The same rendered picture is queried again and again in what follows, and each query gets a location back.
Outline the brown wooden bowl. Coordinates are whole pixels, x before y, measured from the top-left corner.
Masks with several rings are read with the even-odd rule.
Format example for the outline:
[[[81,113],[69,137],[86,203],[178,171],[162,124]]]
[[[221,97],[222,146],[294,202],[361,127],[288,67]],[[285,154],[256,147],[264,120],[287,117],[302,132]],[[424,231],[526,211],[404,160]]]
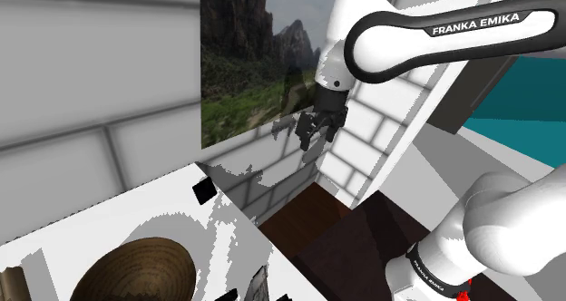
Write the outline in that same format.
[[[99,258],[69,301],[191,301],[196,267],[188,250],[169,238],[141,238]]]

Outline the brown wooden cylinder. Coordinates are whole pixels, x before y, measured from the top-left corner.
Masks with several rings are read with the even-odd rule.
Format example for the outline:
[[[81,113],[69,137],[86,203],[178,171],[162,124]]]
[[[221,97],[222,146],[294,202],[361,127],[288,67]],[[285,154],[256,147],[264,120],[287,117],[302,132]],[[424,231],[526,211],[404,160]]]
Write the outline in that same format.
[[[0,301],[32,301],[21,267],[7,267],[0,272]]]

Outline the grey flat upright object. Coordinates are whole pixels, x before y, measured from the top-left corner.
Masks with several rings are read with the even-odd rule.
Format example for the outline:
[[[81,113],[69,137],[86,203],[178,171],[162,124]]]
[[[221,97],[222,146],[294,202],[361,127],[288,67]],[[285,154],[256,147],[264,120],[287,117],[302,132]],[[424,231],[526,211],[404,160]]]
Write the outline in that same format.
[[[267,265],[261,266],[252,277],[243,301],[269,301]]]

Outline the small black square block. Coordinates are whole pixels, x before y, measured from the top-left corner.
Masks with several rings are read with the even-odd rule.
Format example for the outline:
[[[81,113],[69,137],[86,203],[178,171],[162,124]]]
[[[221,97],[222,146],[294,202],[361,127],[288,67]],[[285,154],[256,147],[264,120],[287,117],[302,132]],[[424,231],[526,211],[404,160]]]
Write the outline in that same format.
[[[206,177],[192,186],[196,200],[200,205],[204,205],[207,201],[218,194],[218,190],[211,177]]]

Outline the dark robot stand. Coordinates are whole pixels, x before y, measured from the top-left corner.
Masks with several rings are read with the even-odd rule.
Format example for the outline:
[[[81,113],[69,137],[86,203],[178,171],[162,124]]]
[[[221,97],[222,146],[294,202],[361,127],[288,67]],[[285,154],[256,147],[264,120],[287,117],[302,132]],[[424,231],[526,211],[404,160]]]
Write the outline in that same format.
[[[385,264],[429,233],[378,191],[348,209],[320,187],[297,196],[309,244],[291,259],[327,301],[392,301]]]

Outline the landscape wall picture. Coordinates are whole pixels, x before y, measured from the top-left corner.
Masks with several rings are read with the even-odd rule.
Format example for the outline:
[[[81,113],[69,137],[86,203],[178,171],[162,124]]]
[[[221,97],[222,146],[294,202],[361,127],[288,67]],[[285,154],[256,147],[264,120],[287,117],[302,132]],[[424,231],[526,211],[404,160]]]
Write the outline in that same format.
[[[314,102],[334,0],[200,0],[201,145]]]

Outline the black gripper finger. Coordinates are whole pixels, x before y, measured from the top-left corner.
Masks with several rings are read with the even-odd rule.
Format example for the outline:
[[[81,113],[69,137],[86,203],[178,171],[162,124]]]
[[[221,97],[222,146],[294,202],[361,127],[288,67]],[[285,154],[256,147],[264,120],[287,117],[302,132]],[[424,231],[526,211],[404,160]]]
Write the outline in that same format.
[[[301,150],[308,150],[312,135],[318,130],[317,118],[314,114],[310,112],[300,113],[295,133],[300,140]]]
[[[337,131],[345,125],[348,108],[344,107],[339,112],[331,112],[328,116],[328,126],[326,132],[326,141],[332,142]]]

